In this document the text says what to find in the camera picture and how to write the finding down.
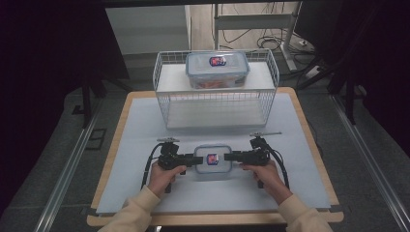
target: sleeve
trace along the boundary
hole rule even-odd
[[[287,222],[288,232],[333,231],[316,209],[308,208],[295,194],[283,201],[278,211]]]
[[[160,201],[144,186],[137,196],[127,199],[123,209],[99,232],[144,232],[151,222],[151,212]]]

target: purple label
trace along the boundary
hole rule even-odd
[[[219,161],[220,160],[217,154],[208,154],[208,156],[206,157],[206,162],[208,163],[208,165],[217,165]]]
[[[209,64],[212,67],[225,66],[226,65],[226,59],[223,56],[214,56],[214,57],[209,58]]]

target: wall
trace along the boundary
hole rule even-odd
[[[121,53],[190,49],[189,6],[106,9]]]

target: wire basket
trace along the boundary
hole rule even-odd
[[[270,49],[244,50],[250,72],[244,87],[192,89],[185,74],[192,51],[164,51],[153,81],[168,129],[264,127],[278,88],[278,67]]]

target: blue container lid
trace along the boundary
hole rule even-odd
[[[231,152],[231,148],[224,144],[196,147],[194,156],[204,158],[202,164],[195,166],[196,171],[200,174],[229,172],[232,169],[232,161],[225,161],[224,154]]]
[[[247,56],[242,51],[193,52],[187,55],[186,74],[191,78],[248,75]]]

